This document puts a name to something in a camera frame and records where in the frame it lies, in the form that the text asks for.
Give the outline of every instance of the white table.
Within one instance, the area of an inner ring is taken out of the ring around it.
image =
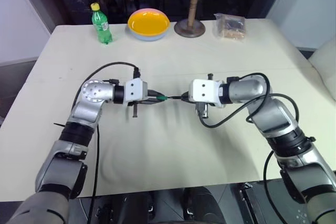
[[[140,67],[149,88],[166,95],[185,92],[191,80],[242,76],[261,71],[275,92],[291,96],[300,109],[300,127],[317,138],[316,146],[336,169],[336,103],[318,73],[274,24],[247,20],[243,41],[217,39],[212,22],[206,33],[187,39],[173,31],[155,42],[142,42],[111,25],[115,41],[100,44],[92,26],[59,26],[30,73],[0,128],[0,201],[24,200],[34,193],[35,176],[62,128],[83,79],[99,66],[127,61]],[[112,66],[97,79],[129,80],[132,69]],[[238,107],[211,108],[218,122]],[[101,156],[97,195],[262,179],[270,151],[258,130],[245,122],[247,111],[216,129],[203,127],[194,106],[181,101],[140,105],[139,118],[121,105],[107,104],[100,121]],[[89,166],[81,196],[90,196],[96,137],[89,145]],[[268,178],[278,178],[272,159]]]

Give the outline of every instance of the floor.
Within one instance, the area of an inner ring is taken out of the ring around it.
[[[28,61],[0,67],[0,125],[18,92],[25,83],[35,61]]]
[[[253,202],[254,214],[258,224],[282,224],[273,212],[265,194],[262,182],[250,183],[248,198]],[[310,223],[307,217],[305,205],[300,205],[290,198],[281,179],[268,182],[269,191],[279,212],[287,223]],[[250,213],[244,209],[245,199],[239,195],[240,184],[206,186],[212,193],[223,213],[227,224],[257,224],[253,222]],[[155,218],[150,223],[167,221],[183,221],[183,212],[180,199],[183,189],[159,190],[154,192]],[[111,195],[98,197],[93,210],[92,224],[112,224],[110,217],[106,219],[106,212],[111,213],[108,207],[112,200]],[[68,224],[86,223],[86,215],[89,212],[90,198],[70,200]],[[20,202],[0,202],[0,224],[6,223],[12,216]]]

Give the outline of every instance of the cable connector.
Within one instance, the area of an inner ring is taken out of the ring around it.
[[[108,79],[108,80],[103,80],[103,81],[109,82],[110,84],[119,85],[118,79]]]
[[[135,78],[140,78],[141,74],[140,74],[140,70],[139,68],[134,68],[134,71],[133,71],[133,79]]]
[[[157,96],[156,98],[157,98],[159,101],[165,101],[165,100],[168,99],[168,97],[165,97],[165,96],[162,96],[162,95]]]
[[[308,138],[308,140],[309,140],[310,142],[315,142],[315,141],[316,141],[316,138],[313,137],[313,136],[311,136],[311,137]]]
[[[238,77],[238,76],[232,76],[232,77],[226,78],[226,83],[229,84],[230,82],[239,81],[239,80],[240,80],[240,77]]]

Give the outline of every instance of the green bottle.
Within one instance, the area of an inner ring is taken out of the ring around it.
[[[107,22],[107,17],[100,10],[99,4],[91,4],[91,9],[93,10],[92,23],[96,28],[98,40],[104,44],[112,42],[112,35],[110,32],[109,23]]]

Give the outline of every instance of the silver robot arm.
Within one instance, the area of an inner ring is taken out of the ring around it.
[[[7,224],[64,224],[69,199],[76,198],[84,184],[88,145],[98,125],[105,102],[128,103],[147,99],[147,83],[140,78],[125,86],[90,80],[81,88],[81,99],[44,161],[35,181],[36,193],[26,199]]]
[[[258,75],[222,81],[194,80],[189,100],[196,102],[196,112],[207,118],[207,105],[223,108],[225,104],[246,103],[266,93],[266,83]],[[247,106],[253,114],[260,106],[259,99]],[[336,223],[336,177],[314,146],[314,137],[306,137],[286,106],[268,97],[263,108],[251,120],[275,152],[280,174],[291,197],[307,204],[313,223]]]

